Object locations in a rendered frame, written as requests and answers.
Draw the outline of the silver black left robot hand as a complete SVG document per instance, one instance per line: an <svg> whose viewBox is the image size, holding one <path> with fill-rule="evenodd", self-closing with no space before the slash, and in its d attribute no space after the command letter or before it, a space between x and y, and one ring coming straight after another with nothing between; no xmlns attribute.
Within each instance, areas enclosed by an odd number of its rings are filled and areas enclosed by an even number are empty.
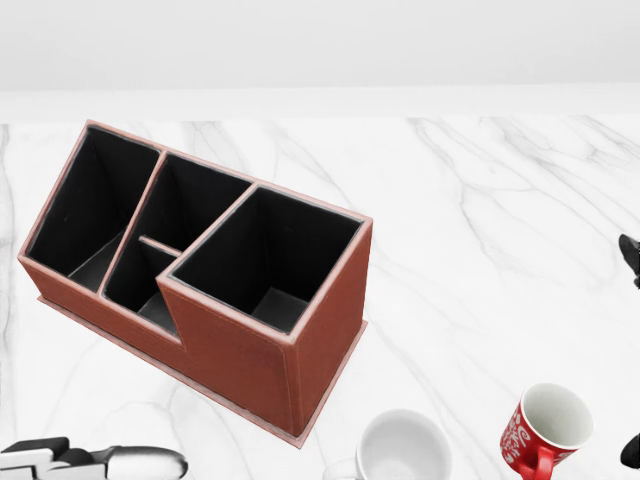
<svg viewBox="0 0 640 480"><path fill-rule="evenodd" d="M153 446L72 448L66 437L23 440L0 451L0 480L181 480L185 457Z"/></svg>

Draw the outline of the red mug with white print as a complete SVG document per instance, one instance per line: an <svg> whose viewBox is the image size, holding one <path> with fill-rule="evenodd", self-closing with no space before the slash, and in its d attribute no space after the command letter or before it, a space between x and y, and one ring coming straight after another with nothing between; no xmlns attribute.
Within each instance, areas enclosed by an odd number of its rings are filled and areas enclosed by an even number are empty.
<svg viewBox="0 0 640 480"><path fill-rule="evenodd" d="M523 480L551 480L554 467L582 448L592 433L592 414L580 396L561 385L539 383L523 392L500 450Z"/></svg>

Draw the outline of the red-brown desk caddy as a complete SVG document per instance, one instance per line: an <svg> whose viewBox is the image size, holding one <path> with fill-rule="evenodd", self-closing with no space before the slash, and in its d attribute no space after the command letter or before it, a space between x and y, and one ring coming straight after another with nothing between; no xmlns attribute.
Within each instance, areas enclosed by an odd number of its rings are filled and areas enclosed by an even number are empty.
<svg viewBox="0 0 640 480"><path fill-rule="evenodd" d="M18 259L42 302L301 446L366 327L372 230L89 121Z"/></svg>

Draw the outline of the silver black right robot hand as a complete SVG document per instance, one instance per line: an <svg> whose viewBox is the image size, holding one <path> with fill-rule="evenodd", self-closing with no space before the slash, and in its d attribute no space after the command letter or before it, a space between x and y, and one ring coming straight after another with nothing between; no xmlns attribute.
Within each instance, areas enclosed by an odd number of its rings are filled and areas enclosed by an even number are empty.
<svg viewBox="0 0 640 480"><path fill-rule="evenodd" d="M625 262L634 272L634 285L640 290L640 243L626 234L620 235L618 243ZM629 468L640 470L640 433L625 445L620 461Z"/></svg>

